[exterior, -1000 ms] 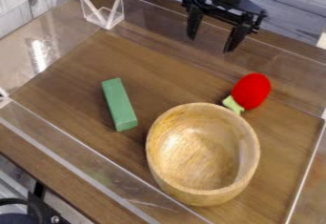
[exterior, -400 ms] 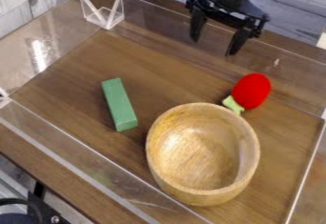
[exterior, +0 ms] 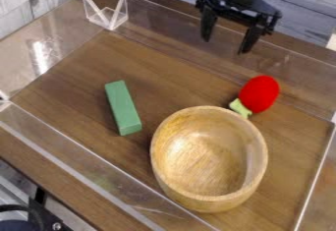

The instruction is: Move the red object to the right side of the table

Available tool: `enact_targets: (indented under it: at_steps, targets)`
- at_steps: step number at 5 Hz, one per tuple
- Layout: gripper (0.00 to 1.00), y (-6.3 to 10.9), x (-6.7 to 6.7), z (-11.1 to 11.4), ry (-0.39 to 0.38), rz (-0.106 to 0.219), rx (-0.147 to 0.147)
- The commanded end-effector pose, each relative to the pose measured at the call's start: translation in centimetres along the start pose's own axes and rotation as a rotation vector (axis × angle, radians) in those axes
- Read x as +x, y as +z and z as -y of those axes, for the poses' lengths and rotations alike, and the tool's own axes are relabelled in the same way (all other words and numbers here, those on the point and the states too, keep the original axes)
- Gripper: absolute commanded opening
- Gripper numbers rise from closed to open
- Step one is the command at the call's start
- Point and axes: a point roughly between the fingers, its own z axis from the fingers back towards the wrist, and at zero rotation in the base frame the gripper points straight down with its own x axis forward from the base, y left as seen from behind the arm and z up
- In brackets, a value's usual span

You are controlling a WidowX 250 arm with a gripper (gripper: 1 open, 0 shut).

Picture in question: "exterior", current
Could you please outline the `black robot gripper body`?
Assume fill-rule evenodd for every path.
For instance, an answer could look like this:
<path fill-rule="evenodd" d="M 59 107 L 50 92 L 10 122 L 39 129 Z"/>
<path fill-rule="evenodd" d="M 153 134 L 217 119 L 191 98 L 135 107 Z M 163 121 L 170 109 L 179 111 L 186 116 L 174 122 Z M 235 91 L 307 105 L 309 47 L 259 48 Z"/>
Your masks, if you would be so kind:
<path fill-rule="evenodd" d="M 246 27 L 257 23 L 265 26 L 265 33 L 271 33 L 282 13 L 263 0 L 197 0 L 195 8 L 202 13 L 203 6 L 209 6 L 215 18 L 235 21 Z"/>

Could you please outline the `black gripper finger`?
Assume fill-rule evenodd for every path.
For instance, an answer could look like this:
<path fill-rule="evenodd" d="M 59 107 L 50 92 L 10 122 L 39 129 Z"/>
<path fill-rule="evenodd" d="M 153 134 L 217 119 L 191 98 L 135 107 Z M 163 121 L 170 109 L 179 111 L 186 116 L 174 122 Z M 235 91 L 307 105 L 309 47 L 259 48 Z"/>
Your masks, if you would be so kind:
<path fill-rule="evenodd" d="M 246 30 L 241 44 L 238 46 L 238 54 L 247 53 L 250 51 L 254 43 L 258 41 L 258 38 L 263 33 L 265 26 L 261 24 L 255 24 Z"/>
<path fill-rule="evenodd" d="M 215 23 L 215 13 L 209 6 L 203 6 L 201 16 L 201 37 L 203 41 L 210 40 L 210 33 L 214 23 Z"/>

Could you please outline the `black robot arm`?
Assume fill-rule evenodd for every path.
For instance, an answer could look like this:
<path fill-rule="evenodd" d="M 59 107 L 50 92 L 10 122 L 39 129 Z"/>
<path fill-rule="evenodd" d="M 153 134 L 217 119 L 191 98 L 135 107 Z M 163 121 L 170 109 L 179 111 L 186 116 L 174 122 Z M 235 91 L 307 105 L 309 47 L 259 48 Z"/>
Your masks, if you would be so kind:
<path fill-rule="evenodd" d="M 246 26 L 237 53 L 247 53 L 265 34 L 271 34 L 282 12 L 263 0 L 197 0 L 201 13 L 201 38 L 210 41 L 211 30 L 218 18 Z"/>

